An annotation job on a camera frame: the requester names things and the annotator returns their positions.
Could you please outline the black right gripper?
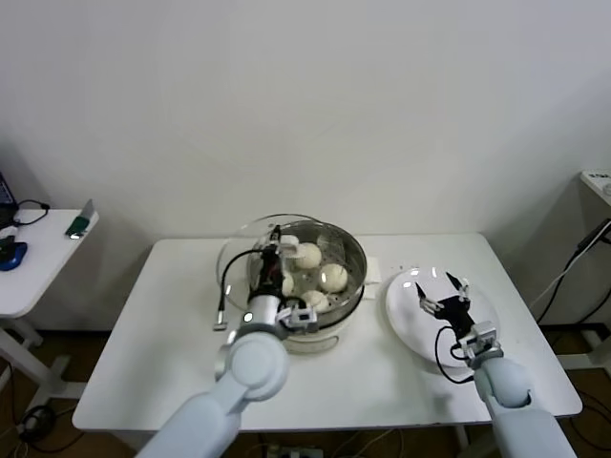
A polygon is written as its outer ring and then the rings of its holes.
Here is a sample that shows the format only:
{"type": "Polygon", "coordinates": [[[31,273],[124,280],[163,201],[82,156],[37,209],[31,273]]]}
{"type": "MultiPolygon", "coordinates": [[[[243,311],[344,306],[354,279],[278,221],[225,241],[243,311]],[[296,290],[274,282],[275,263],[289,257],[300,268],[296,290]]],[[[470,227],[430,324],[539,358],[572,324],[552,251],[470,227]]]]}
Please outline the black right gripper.
{"type": "Polygon", "coordinates": [[[429,299],[418,282],[415,283],[419,306],[426,313],[450,324],[456,337],[465,337],[474,325],[469,311],[471,308],[470,286],[464,279],[446,271],[445,275],[453,288],[452,294],[439,302],[429,299]]]}

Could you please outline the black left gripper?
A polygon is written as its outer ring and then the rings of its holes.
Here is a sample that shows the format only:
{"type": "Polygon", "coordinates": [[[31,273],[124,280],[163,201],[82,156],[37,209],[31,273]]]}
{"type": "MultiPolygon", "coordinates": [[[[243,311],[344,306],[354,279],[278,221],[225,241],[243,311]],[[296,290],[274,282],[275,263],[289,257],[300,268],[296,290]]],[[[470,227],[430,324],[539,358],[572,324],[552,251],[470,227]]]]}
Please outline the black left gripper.
{"type": "Polygon", "coordinates": [[[283,267],[280,256],[276,253],[281,244],[282,230],[275,225],[269,233],[269,246],[271,250],[262,253],[263,262],[257,293],[260,295],[281,296],[283,294],[283,267]]]}

